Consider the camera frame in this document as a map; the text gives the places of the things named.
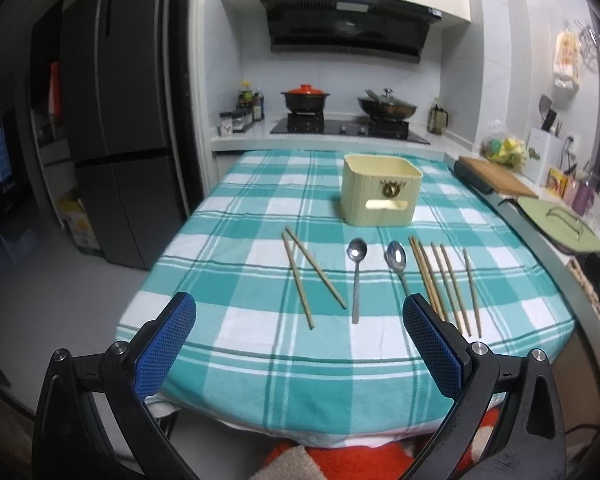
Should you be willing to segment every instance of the knife block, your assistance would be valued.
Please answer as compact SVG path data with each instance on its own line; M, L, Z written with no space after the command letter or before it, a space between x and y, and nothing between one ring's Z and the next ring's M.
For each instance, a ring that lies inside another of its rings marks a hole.
M526 161L522 174L534 184L544 186L549 167L558 168L564 141L549 132L532 128L526 143Z

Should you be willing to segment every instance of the range hood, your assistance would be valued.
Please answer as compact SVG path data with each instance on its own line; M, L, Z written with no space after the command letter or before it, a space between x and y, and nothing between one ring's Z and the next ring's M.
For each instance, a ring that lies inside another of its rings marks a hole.
M403 0L260 0L272 52L345 52L418 63L439 10Z

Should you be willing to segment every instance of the cutting board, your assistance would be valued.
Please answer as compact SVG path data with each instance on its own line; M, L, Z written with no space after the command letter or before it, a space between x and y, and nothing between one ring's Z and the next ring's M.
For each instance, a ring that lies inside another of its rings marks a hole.
M497 193L509 196L538 198L536 193L522 184L513 173L495 162L468 156L461 156L460 160L493 187Z

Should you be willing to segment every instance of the kettle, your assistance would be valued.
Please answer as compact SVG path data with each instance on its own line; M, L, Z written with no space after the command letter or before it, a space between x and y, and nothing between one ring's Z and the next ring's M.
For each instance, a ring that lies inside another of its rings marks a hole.
M449 114L438 106L438 99L435 99L434 105L429 109L427 131L430 134L442 135L447 126L449 126Z

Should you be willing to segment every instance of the stove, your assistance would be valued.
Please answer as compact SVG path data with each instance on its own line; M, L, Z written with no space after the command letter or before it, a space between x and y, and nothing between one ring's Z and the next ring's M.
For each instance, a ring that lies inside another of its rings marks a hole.
M428 140L409 130L409 123L371 118L367 122L325 119L323 114L289 114L271 131L272 134L318 134L348 137L373 137L397 139L417 144L430 144Z

